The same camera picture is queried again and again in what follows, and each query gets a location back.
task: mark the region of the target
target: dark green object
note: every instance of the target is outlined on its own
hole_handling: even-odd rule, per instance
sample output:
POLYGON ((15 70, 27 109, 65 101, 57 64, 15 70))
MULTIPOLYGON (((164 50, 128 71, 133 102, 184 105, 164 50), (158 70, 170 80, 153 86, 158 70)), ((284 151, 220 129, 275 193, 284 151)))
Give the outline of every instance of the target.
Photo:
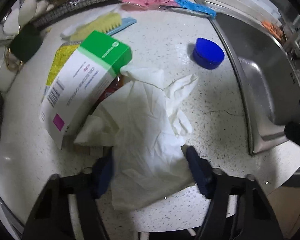
POLYGON ((19 60, 27 62, 38 51, 43 38, 40 32, 30 23, 25 25, 10 43, 10 51, 19 60))

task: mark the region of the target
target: barcode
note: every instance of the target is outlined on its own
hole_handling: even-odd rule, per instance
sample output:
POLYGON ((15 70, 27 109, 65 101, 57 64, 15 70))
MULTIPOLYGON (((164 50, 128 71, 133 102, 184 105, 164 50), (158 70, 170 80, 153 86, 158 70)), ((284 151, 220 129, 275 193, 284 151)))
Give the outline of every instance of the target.
POLYGON ((60 80, 56 80, 56 82, 53 84, 49 95, 47 97, 48 101, 50 102, 50 104, 52 105, 52 107, 55 106, 56 102, 58 101, 62 91, 64 90, 64 86, 63 84, 60 82, 60 80))

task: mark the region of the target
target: sink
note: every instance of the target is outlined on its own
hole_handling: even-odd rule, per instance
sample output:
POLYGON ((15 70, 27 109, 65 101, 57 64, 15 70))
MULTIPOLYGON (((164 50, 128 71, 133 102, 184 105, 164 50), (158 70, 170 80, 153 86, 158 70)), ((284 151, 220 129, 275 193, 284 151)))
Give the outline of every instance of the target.
POLYGON ((300 122, 299 80, 280 43, 260 24, 221 6, 214 9, 217 17, 210 21, 242 94, 249 153, 257 154, 287 141, 285 124, 300 122))

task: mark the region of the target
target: countertop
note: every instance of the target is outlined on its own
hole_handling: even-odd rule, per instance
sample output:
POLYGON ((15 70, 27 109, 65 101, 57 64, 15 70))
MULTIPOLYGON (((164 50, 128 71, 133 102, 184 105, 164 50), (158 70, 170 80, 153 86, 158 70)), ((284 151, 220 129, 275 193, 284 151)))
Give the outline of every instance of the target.
MULTIPOLYGON (((63 43, 60 32, 96 10, 54 24, 6 95, 0 141, 0 196, 24 223, 51 174, 74 175, 95 162, 95 157, 87 153, 58 150, 39 121, 39 110, 54 54, 63 43)), ((283 184, 300 166, 300 147, 286 142, 250 156, 240 91, 227 55, 215 70, 203 69, 191 58, 198 37, 223 47, 209 20, 166 11, 133 11, 131 16, 137 23, 114 37, 131 46, 132 64, 162 68, 167 85, 181 76, 199 76, 197 87, 181 106, 194 128, 187 144, 194 145, 201 157, 228 175, 255 175, 267 194, 283 184)), ((131 239, 131 230, 170 231, 200 226, 210 201, 193 186, 134 212, 114 211, 110 190, 97 203, 110 238, 131 239)), ((233 207, 232 200, 229 214, 233 207)), ((0 208, 0 218, 6 225, 2 214, 0 208)), ((74 228, 79 239, 76 222, 74 228)))

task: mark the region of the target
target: blue plastic jar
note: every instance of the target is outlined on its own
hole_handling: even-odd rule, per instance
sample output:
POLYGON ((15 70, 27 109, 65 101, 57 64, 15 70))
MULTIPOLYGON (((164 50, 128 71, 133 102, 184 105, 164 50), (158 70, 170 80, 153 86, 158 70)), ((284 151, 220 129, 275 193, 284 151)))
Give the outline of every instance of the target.
POLYGON ((215 69, 224 60, 225 54, 220 46, 213 41, 197 38, 193 58, 201 67, 215 69))

